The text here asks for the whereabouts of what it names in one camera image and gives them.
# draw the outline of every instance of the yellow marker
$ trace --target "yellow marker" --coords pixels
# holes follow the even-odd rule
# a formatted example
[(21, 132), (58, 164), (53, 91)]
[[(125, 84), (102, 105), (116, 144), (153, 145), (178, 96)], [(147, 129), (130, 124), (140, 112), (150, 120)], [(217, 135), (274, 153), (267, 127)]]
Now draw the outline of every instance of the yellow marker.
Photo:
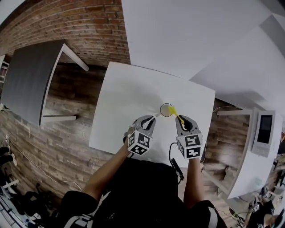
[(177, 114), (175, 107), (169, 106), (168, 109), (169, 109), (171, 114), (174, 114), (175, 116), (177, 116), (179, 118), (179, 120), (182, 122), (182, 124), (184, 124), (184, 120), (181, 119), (181, 117)]

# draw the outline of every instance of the wooden floor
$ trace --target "wooden floor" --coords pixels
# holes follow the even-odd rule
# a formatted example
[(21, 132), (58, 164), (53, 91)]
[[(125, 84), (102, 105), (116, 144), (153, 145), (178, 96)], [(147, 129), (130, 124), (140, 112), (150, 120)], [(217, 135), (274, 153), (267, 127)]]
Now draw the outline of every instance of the wooden floor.
[[(56, 181), (75, 181), (81, 188), (102, 164), (112, 157), (103, 151), (88, 147), (93, 116), (105, 71), (91, 69), (85, 72), (77, 67), (57, 66), (46, 103), (46, 114), (77, 115), (76, 121), (46, 123), (35, 127), (12, 112), (0, 112), (0, 140), (9, 134), (12, 142), (24, 155), (40, 166)], [(215, 100), (215, 108), (229, 104)], [(236, 110), (234, 107), (219, 110)], [(205, 168), (223, 179), (226, 166), (237, 168), (243, 152), (248, 130), (248, 119), (244, 117), (212, 115), (207, 139)], [(19, 179), (22, 193), (34, 191), (35, 185), (51, 191), (57, 202), (69, 190), (79, 190), (74, 183), (56, 183), (29, 161), (14, 145), (12, 152), (18, 166), (5, 164), (8, 171)], [(276, 174), (272, 172), (268, 182), (273, 185)], [(179, 185), (179, 196), (183, 198), (186, 181)], [(207, 199), (220, 212), (228, 227), (236, 223), (226, 203), (216, 195), (216, 186), (204, 179)]]

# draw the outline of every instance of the brick wall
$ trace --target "brick wall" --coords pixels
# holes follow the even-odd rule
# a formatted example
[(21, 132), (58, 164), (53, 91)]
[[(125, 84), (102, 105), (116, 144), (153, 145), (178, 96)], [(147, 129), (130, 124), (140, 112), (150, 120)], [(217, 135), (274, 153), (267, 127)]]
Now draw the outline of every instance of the brick wall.
[(86, 64), (130, 63), (121, 0), (28, 0), (0, 30), (0, 55), (59, 39)]

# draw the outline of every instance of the screen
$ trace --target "screen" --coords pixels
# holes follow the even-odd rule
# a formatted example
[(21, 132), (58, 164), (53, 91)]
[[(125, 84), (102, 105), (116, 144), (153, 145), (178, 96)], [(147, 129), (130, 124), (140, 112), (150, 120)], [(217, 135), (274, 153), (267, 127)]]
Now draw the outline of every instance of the screen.
[(272, 125), (272, 115), (262, 115), (260, 120), (260, 127), (258, 132), (257, 141), (260, 143), (269, 143), (271, 125)]

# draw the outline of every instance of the gray table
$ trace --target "gray table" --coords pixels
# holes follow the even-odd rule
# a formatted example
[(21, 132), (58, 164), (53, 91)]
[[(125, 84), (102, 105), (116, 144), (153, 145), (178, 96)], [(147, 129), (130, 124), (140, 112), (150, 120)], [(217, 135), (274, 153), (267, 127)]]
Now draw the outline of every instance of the gray table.
[(85, 71), (89, 70), (63, 40), (17, 49), (5, 77), (1, 103), (24, 120), (38, 126), (44, 122), (75, 120), (76, 116), (43, 115), (49, 86), (62, 52)]

